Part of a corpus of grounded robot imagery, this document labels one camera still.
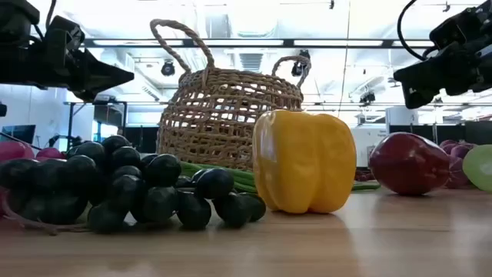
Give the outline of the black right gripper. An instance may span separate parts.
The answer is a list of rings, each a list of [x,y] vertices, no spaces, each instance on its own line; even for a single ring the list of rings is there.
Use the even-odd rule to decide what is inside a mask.
[[[393,78],[401,83],[408,109],[431,103],[442,88],[449,96],[486,91],[492,88],[492,35],[452,42],[436,57],[398,69]]]

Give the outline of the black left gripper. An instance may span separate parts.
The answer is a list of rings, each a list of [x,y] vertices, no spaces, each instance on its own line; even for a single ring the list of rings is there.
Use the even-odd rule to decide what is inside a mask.
[[[36,88],[66,88],[83,102],[93,102],[99,92],[134,79],[132,72],[101,62],[85,49],[82,35],[62,41],[0,35],[0,83]]]

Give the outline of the dark red apple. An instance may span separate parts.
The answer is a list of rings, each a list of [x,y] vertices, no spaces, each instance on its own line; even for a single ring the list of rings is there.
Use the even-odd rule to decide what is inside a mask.
[[[450,158],[434,142],[409,132],[395,132],[372,151],[368,168],[383,187],[398,195],[424,195],[444,186]]]

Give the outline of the large-berried purple grape bunch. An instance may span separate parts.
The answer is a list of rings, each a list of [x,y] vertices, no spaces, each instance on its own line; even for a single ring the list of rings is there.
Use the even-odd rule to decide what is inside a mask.
[[[468,152],[477,145],[468,142],[444,141],[440,147],[448,154],[450,159],[449,179],[445,185],[448,189],[475,189],[476,186],[465,175],[463,161]]]

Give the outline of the green leafy vegetable bunch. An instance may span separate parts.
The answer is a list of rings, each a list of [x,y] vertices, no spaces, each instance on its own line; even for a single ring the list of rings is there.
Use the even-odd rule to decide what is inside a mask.
[[[463,160],[463,171],[477,188],[492,193],[492,145],[471,149]]]

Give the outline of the white background cabinet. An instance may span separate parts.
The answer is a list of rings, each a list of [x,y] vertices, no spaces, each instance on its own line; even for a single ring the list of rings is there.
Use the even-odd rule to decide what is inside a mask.
[[[372,150],[387,136],[386,125],[357,125],[351,127],[351,134],[356,147],[357,167],[366,168]]]

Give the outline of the dark computer monitor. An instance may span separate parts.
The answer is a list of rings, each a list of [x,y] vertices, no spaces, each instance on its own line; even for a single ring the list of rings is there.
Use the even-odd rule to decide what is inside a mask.
[[[35,125],[6,125],[2,127],[0,132],[32,144],[35,137],[35,128]]]

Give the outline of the black grape bunch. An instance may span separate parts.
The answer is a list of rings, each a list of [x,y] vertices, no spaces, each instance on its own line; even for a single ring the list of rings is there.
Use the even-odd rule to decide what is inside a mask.
[[[0,165],[0,181],[9,190],[12,211],[32,221],[85,223],[92,232],[108,234],[126,229],[128,218],[163,225],[177,217],[183,229],[202,230],[218,215],[227,227],[239,229],[266,212],[258,193],[234,189],[228,171],[184,176],[176,156],[142,155],[121,135],[102,142],[75,138],[67,152],[31,149],[34,158]]]

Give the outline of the yellow bell pepper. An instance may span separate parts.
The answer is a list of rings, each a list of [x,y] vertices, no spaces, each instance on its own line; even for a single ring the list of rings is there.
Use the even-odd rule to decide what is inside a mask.
[[[273,211],[332,213],[351,193],[356,147],[350,128],[333,115],[265,112],[252,149],[256,189]]]

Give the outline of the black overhead rig bar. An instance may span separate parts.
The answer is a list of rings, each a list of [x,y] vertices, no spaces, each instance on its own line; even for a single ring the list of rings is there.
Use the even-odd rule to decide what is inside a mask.
[[[209,48],[403,48],[397,39],[279,39],[279,38],[206,38]],[[82,43],[87,48],[157,48],[158,40],[87,38]]]

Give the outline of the long green chive bunch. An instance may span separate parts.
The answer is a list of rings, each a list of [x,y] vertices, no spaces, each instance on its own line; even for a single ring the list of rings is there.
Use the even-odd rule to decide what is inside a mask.
[[[189,162],[181,162],[181,174],[187,177],[192,177],[196,172],[204,169],[220,169],[221,166],[216,165],[198,165]],[[222,168],[229,172],[234,179],[234,189],[238,192],[249,192],[257,194],[257,189],[254,183],[254,174],[248,171],[241,171],[239,169],[228,169]],[[352,191],[368,191],[377,190],[381,187],[378,182],[367,181],[367,182],[356,182],[354,181]]]

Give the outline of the black background desk frame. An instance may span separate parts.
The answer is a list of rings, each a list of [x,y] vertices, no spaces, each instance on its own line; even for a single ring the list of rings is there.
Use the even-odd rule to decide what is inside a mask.
[[[68,151],[74,145],[74,138],[82,141],[102,142],[118,131],[125,133],[128,103],[110,102],[63,102],[67,108],[67,125],[61,135],[65,140],[61,146]]]

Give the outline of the woven straw handled basket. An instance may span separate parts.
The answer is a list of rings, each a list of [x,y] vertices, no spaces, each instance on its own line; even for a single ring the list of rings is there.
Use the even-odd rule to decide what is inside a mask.
[[[149,25],[159,45],[184,69],[177,91],[161,113],[157,153],[176,155],[194,164],[250,170],[255,122],[271,110],[300,110],[304,100],[301,86],[309,74],[310,59],[283,57],[269,75],[219,68],[210,48],[188,26],[168,19],[153,19]],[[192,71],[161,37],[160,27],[185,33],[203,51],[206,66]],[[307,66],[295,85],[276,75],[281,62],[288,60]]]

